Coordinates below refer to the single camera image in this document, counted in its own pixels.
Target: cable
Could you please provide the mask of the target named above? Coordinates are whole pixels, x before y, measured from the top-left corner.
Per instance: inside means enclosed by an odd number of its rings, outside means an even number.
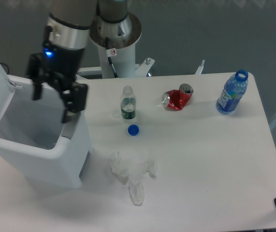
[[[109,49],[109,38],[105,38],[105,49],[108,50]],[[111,65],[111,68],[112,68],[112,72],[113,72],[113,75],[114,75],[114,78],[118,78],[118,75],[116,73],[116,70],[115,70],[115,67],[112,63],[112,59],[111,57],[108,57],[108,61],[109,61],[109,64]]]
[[[7,65],[5,63],[1,63],[1,62],[0,62],[0,64],[3,65],[3,66],[6,66],[6,68],[7,68],[7,75],[8,75],[9,72],[10,72],[9,65]]]

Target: metal bracket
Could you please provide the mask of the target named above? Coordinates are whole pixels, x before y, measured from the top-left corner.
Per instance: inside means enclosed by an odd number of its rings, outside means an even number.
[[[151,76],[149,73],[149,70],[155,63],[154,59],[146,58],[144,62],[140,64],[135,65],[136,69],[136,77],[142,77],[142,76]],[[79,76],[92,76],[92,75],[100,75],[102,73],[101,67],[90,67],[90,68],[80,68],[77,72],[77,75]]]
[[[152,68],[154,63],[154,59],[151,59],[150,57],[146,58],[136,70],[136,77],[151,76],[151,74],[149,74],[149,70]]]

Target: white trash bin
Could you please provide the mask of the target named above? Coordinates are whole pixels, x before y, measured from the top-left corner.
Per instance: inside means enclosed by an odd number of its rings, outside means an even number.
[[[32,93],[31,80],[0,65],[0,156],[27,177],[78,188],[92,151],[84,111],[62,124],[58,93],[49,85],[38,101]]]

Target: gray floor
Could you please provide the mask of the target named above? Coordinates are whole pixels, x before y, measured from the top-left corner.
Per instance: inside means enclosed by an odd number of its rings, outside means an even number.
[[[0,0],[0,62],[23,76],[40,51],[51,0]],[[276,0],[129,0],[143,34],[136,62],[156,60],[154,75],[253,73],[268,120],[276,111]],[[81,67],[99,66],[89,43]],[[273,131],[276,144],[276,129]]]

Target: bottle label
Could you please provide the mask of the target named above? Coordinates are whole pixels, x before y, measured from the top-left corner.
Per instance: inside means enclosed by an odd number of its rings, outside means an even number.
[[[218,106],[222,111],[230,112],[235,110],[237,104],[241,100],[241,97],[236,97],[236,94],[229,94],[225,89],[221,93],[220,98],[218,99]]]
[[[134,117],[136,117],[135,110],[132,112],[127,112],[127,111],[121,109],[121,111],[122,111],[122,117],[124,119],[133,119]]]

